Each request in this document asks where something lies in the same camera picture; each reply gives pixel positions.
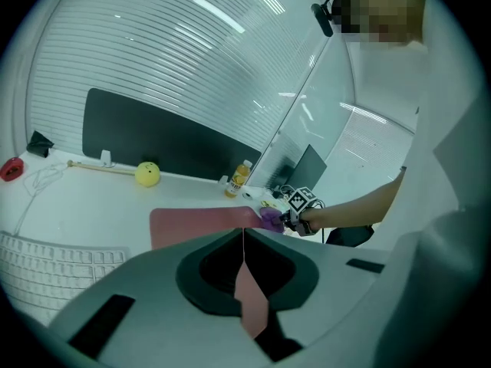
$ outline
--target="desk surface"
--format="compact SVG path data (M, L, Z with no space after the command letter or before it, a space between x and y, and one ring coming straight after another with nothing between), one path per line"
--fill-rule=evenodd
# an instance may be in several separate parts
M69 159L95 164L97 160L53 150L43 159L30 153L23 175L12 182L0 180L0 230L12 233L31 197L23 180L50 165ZM134 169L129 166L118 168ZM273 200L265 189L244 187L253 200L229 199L217 182L161 173L157 186L145 188L134 177L69 168L37 195L19 235L64 245L125 246L132 256L149 251L150 212L156 208L212 208L248 205L257 213L261 200Z

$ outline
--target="plastic bottle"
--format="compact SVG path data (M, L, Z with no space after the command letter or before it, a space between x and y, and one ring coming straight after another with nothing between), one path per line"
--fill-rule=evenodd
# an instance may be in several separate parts
M227 188L225 190L225 195L229 198L235 198L239 193L240 189L246 182L247 178L251 174L252 162L247 159L241 165L237 166L236 172L233 174Z

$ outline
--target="hand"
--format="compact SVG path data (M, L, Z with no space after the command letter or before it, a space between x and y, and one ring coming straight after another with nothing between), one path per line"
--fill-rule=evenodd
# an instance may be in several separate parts
M321 226L319 225L320 211L320 209L306 209L300 214L300 219L308 222L312 230L319 230L321 229Z

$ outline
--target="white keyboard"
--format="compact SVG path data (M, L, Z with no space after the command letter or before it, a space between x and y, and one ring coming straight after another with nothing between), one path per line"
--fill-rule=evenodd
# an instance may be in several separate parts
M55 245L0 232L0 283L14 308L46 326L128 258L127 248Z

